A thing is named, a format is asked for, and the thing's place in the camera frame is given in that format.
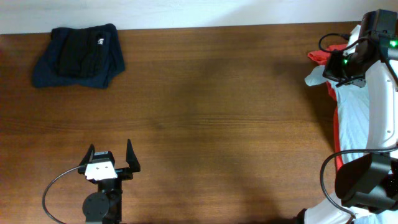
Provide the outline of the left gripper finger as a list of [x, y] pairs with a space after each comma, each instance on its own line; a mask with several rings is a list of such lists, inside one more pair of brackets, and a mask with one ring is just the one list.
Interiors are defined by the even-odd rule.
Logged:
[[131, 169], [131, 172], [140, 172], [141, 165], [134, 153], [132, 142], [130, 139], [127, 140], [127, 147], [126, 147], [126, 162]]
[[95, 153], [95, 147], [93, 144], [90, 144], [88, 151], [86, 152], [85, 156], [83, 157], [83, 159], [80, 162], [80, 166], [87, 165], [92, 160], [94, 153]]

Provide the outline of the light blue t-shirt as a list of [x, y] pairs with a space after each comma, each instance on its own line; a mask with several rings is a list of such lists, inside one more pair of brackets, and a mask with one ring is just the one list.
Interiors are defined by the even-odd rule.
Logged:
[[364, 149], [369, 133], [368, 87], [336, 87], [336, 82], [323, 77], [324, 68], [323, 65], [315, 67], [305, 78], [305, 83], [308, 86], [327, 86], [329, 96], [337, 103], [333, 113], [335, 152]]

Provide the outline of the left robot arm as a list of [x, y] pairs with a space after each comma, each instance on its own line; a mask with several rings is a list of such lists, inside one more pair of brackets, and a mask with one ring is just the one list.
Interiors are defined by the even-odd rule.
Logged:
[[133, 174], [141, 171], [141, 165], [134, 153], [132, 142], [127, 140], [127, 167], [116, 168], [111, 151], [96, 152], [94, 145], [79, 163], [78, 173], [97, 186], [97, 191], [84, 200], [82, 212], [86, 223], [121, 223], [122, 183], [133, 179]]

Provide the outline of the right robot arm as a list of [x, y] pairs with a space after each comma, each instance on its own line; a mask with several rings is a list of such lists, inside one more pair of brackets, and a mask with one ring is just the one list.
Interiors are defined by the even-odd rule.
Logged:
[[369, 91], [369, 132], [363, 156], [342, 165], [335, 193], [302, 210], [296, 223], [353, 223], [397, 211], [397, 13], [378, 9], [363, 16], [358, 34], [342, 34], [349, 44], [331, 50], [323, 77], [337, 87]]

